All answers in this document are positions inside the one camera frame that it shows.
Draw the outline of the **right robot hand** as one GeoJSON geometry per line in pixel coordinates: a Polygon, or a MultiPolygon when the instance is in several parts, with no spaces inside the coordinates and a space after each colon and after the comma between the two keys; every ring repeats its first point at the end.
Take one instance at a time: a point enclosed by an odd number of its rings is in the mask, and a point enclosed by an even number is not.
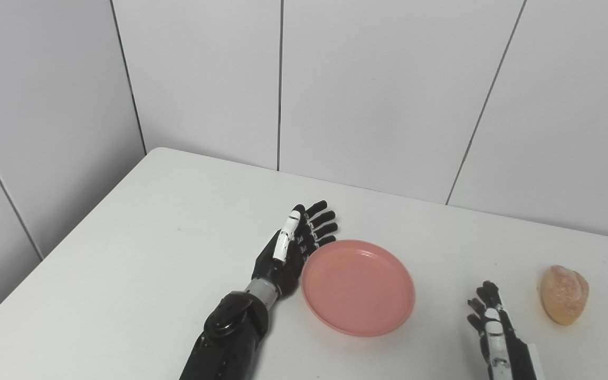
{"type": "Polygon", "coordinates": [[[545,379],[536,346],[517,336],[495,283],[484,281],[467,303],[473,310],[467,320],[478,333],[488,378],[545,379]]]}

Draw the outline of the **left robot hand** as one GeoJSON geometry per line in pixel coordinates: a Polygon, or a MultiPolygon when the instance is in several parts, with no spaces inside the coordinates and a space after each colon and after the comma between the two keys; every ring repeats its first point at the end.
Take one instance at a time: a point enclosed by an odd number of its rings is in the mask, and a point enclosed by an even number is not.
{"type": "Polygon", "coordinates": [[[287,298],[296,290],[306,261],[319,248],[336,241],[337,231],[336,213],[325,200],[309,208],[296,205],[256,258],[251,279],[267,281],[277,299],[287,298]]]}

